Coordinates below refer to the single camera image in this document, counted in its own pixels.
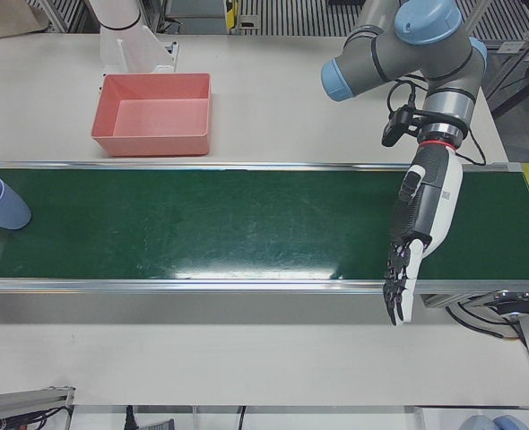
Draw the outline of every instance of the pink bin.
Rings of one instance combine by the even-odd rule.
[[[117,157],[205,155],[211,75],[110,74],[91,137]]]

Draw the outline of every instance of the green conveyor belt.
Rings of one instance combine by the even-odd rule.
[[[30,205],[0,278],[378,280],[403,173],[0,169]],[[521,173],[466,173],[423,280],[529,280]]]

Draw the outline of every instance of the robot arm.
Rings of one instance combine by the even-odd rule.
[[[455,151],[468,133],[485,64],[486,48],[468,38],[454,0],[368,0],[342,54],[323,67],[323,86],[335,101],[417,70],[429,85],[422,110],[412,95],[391,113],[382,141],[393,146],[409,133],[419,144],[390,228],[384,296],[394,325],[411,320],[421,260],[452,222],[462,182]]]

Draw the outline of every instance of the table surface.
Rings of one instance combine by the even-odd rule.
[[[412,161],[412,137],[380,144],[392,84],[343,103],[325,95],[320,69],[341,52],[341,38],[164,40],[173,39],[178,72],[210,73],[213,99],[210,154],[171,163]],[[99,46],[97,35],[0,39],[0,160],[111,160],[91,138],[103,80]],[[397,91],[395,106],[407,95]],[[488,162],[507,161],[482,95],[472,127]],[[479,158],[469,138],[461,152]]]
[[[212,75],[212,152],[161,162],[412,159],[410,139],[379,144],[387,88],[342,104],[323,94],[319,70],[341,39],[178,40],[178,71]],[[111,162],[90,137],[100,72],[97,36],[1,39],[0,161]],[[507,160],[482,96],[473,128],[489,161]],[[475,156],[469,142],[463,153]],[[529,405],[519,342],[420,300],[413,316],[397,330],[370,296],[0,295],[0,392],[71,384],[77,403],[102,405]]]

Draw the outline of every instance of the blue cup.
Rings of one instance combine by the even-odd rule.
[[[30,222],[31,211],[22,198],[0,179],[0,227],[17,230]]]

